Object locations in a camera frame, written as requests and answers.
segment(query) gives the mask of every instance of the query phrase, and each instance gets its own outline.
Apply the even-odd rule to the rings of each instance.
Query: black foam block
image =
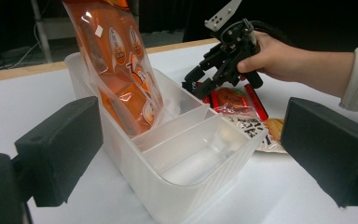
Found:
[[[281,140],[338,206],[358,206],[358,123],[324,105],[293,97]]]
[[[102,144],[97,97],[73,101],[16,141],[16,161],[32,176],[22,186],[33,185],[39,207],[67,202]]]

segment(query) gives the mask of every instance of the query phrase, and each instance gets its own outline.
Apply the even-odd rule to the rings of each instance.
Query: snack package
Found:
[[[133,137],[149,130],[162,98],[125,0],[62,0],[76,30],[91,85],[106,110]]]
[[[193,92],[199,82],[183,82],[182,87]],[[243,131],[249,139],[264,130],[268,130],[266,139],[257,148],[258,151],[286,153],[281,145],[283,119],[269,119],[269,114],[250,84],[243,88],[221,86],[211,92],[202,102],[209,104],[217,113],[232,122]]]
[[[250,139],[262,131],[268,130],[266,139],[258,147],[258,151],[286,153],[281,145],[283,119],[260,120],[245,116],[224,116],[224,118],[240,128]]]
[[[191,83],[191,85],[186,82],[182,83],[182,87],[189,92],[193,92],[199,85],[199,82]],[[269,114],[250,84],[244,85],[243,88],[218,87],[203,98],[202,102],[209,104],[217,113],[225,115],[241,115],[261,120],[269,118]]]

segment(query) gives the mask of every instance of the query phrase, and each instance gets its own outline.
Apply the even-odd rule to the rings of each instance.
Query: table surface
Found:
[[[177,83],[212,46],[208,39],[148,49],[152,66]],[[339,99],[298,83],[261,74],[256,92],[271,118],[284,118],[292,96],[326,105],[358,122],[358,113],[339,108]],[[0,71],[0,153],[17,155],[14,142],[45,118],[76,99],[64,63]],[[100,150],[80,178],[68,203],[36,207],[35,224],[156,223],[131,187]],[[185,223],[358,223],[358,206],[338,208],[290,155],[256,152],[235,185],[221,191]]]

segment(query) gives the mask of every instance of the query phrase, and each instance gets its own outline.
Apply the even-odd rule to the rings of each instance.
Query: clear plastic container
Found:
[[[98,95],[79,53],[65,59],[77,98]],[[100,104],[103,149],[159,223],[180,223],[233,180],[265,138],[249,139],[159,70],[158,125],[129,138]]]

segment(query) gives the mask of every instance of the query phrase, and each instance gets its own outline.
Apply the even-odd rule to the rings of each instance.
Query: human hand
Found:
[[[237,64],[240,73],[255,70],[338,97],[345,93],[354,64],[353,52],[310,51],[286,45],[265,33],[255,31],[255,36],[256,54]]]
[[[237,69],[240,73],[248,73],[254,70],[274,77],[282,81],[295,81],[294,62],[302,49],[296,49],[283,42],[255,31],[257,39],[256,55],[240,61]]]

